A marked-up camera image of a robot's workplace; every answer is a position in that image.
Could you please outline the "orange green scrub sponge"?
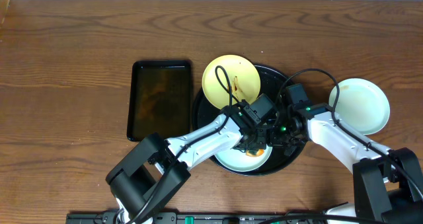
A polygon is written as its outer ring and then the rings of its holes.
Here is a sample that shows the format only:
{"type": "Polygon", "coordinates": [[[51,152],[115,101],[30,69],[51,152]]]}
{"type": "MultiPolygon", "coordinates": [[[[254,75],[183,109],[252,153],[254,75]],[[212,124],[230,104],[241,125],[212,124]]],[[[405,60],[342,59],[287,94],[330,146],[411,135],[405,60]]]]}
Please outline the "orange green scrub sponge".
{"type": "Polygon", "coordinates": [[[249,157],[259,157],[261,155],[263,155],[265,152],[264,149],[248,149],[246,151],[246,155],[249,157]]]}

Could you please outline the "light blue plate front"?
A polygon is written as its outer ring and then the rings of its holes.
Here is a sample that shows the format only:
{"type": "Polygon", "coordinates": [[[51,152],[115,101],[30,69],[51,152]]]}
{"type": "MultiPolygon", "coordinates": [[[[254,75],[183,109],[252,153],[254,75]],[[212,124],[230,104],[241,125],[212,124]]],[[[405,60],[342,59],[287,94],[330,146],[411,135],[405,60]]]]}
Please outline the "light blue plate front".
{"type": "Polygon", "coordinates": [[[272,148],[267,147],[258,157],[248,156],[239,150],[230,149],[215,155],[224,168],[234,172],[249,172],[260,168],[270,157],[272,148]]]}

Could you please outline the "yellow plate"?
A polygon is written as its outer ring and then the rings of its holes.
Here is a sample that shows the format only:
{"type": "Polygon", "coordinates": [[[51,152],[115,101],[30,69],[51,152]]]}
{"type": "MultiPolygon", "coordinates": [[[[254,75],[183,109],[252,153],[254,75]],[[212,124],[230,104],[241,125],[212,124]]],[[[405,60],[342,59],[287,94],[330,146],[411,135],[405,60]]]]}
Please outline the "yellow plate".
{"type": "Polygon", "coordinates": [[[220,65],[230,80],[232,103],[246,100],[252,104],[260,92],[260,76],[256,67],[246,58],[236,55],[224,55],[215,58],[205,68],[202,76],[202,89],[208,101],[218,109],[229,104],[229,94],[220,85],[215,75],[215,68],[220,65]]]}

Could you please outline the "light green plate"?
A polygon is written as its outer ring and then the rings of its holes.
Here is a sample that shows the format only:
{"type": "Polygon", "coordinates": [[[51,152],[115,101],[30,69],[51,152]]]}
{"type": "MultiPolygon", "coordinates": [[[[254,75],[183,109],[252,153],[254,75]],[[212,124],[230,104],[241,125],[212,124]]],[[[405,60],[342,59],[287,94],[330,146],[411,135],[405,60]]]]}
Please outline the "light green plate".
{"type": "Polygon", "coordinates": [[[381,131],[389,121],[391,108],[385,93],[365,79],[351,78],[338,84],[336,112],[364,135],[381,131]]]}

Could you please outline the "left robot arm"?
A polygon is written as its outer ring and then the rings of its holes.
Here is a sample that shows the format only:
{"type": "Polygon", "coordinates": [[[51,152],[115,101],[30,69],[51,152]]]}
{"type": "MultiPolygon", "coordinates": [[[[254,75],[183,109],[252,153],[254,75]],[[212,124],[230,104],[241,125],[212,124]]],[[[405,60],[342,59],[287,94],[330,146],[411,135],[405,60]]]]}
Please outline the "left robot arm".
{"type": "Polygon", "coordinates": [[[211,156],[252,137],[272,106],[226,106],[210,124],[180,137],[158,133],[140,141],[106,176],[124,223],[151,219],[190,178],[190,170],[211,156]]]}

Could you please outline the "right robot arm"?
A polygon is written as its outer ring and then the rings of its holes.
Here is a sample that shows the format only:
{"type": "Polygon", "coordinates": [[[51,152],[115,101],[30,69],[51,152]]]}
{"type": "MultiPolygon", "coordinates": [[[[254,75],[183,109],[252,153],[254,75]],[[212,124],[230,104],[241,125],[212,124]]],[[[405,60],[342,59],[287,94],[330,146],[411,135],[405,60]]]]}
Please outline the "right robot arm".
{"type": "Polygon", "coordinates": [[[422,222],[422,169],[413,151],[371,140],[326,104],[279,106],[275,124],[286,138],[324,147],[352,173],[354,202],[326,210],[329,223],[422,222]]]}

